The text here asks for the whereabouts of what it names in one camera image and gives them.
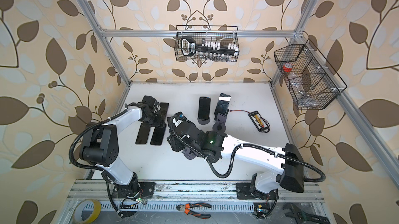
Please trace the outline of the red-edged black phone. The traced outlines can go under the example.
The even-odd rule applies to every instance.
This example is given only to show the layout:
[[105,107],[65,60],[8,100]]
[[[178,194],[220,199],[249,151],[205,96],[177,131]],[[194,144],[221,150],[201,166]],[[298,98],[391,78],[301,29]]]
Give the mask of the red-edged black phone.
[[152,138],[150,141],[150,145],[160,146],[163,142],[165,131],[166,131],[166,126],[156,127],[154,129],[154,132],[153,132],[153,135],[152,135]]

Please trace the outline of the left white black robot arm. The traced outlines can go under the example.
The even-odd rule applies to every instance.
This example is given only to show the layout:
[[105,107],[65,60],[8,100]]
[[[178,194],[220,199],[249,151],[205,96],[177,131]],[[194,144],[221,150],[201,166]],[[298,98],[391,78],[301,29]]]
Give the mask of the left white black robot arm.
[[140,122],[137,144],[146,144],[150,129],[160,131],[153,136],[156,145],[162,143],[166,130],[166,113],[169,104],[144,96],[140,102],[126,104],[115,116],[98,123],[88,123],[78,134],[69,149],[70,162],[87,170],[101,172],[106,182],[108,199],[120,218],[128,217],[128,200],[145,205],[155,190],[154,182],[140,183],[138,175],[130,170],[118,156],[118,136],[133,123]]

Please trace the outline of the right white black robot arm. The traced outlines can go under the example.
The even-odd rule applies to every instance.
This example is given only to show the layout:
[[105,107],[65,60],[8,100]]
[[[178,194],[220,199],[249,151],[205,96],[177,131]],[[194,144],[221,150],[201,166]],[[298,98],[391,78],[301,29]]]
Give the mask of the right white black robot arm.
[[214,130],[204,132],[181,112],[169,117],[167,122],[170,128],[167,141],[172,150],[183,153],[189,160],[203,158],[212,173],[220,179],[231,175],[236,158],[264,167],[264,173],[252,176],[251,192],[267,195],[273,191],[277,194],[279,187],[282,187],[303,193],[306,182],[319,183],[326,179],[319,168],[303,160],[294,145],[266,147]]

